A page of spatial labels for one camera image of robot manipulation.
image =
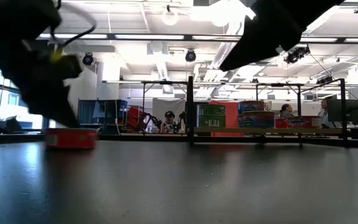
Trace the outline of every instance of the computer monitor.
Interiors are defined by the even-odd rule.
[[[346,100],[346,111],[342,111],[341,100],[327,100],[328,121],[342,122],[342,114],[346,113],[346,121],[358,124],[358,100]]]

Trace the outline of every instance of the green can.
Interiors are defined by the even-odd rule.
[[[197,105],[197,116],[226,116],[226,105]]]
[[[198,128],[225,128],[225,116],[197,116]]]

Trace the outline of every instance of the person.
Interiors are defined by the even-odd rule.
[[[280,118],[290,118],[293,116],[294,115],[292,114],[292,106],[288,103],[284,104],[280,110]]]
[[[165,121],[161,124],[161,133],[174,133],[178,126],[174,121],[175,114],[172,111],[165,112]]]
[[[331,98],[332,97],[327,97],[321,100],[321,110],[317,116],[320,117],[321,126],[323,128],[340,128],[341,127],[340,122],[330,122],[328,120],[327,101]]]

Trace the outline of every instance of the red box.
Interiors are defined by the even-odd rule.
[[[274,126],[275,128],[288,128],[288,120],[286,118],[276,118]]]
[[[48,148],[93,149],[96,147],[98,131],[80,128],[48,128],[45,135]]]
[[[294,116],[287,120],[289,128],[321,128],[319,116]]]

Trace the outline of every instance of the black cap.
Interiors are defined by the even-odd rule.
[[[165,117],[166,118],[170,118],[170,117],[175,118],[175,114],[172,111],[167,111],[167,112],[165,112]]]

